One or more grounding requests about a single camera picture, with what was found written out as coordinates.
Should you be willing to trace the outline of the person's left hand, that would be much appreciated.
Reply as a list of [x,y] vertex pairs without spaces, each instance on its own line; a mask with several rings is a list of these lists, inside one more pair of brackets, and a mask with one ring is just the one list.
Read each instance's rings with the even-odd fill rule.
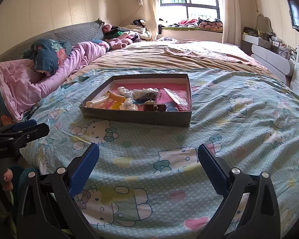
[[13,173],[12,171],[8,168],[3,174],[4,178],[4,183],[2,185],[2,189],[5,192],[11,192],[13,190],[13,184],[12,184],[12,179],[13,179]]

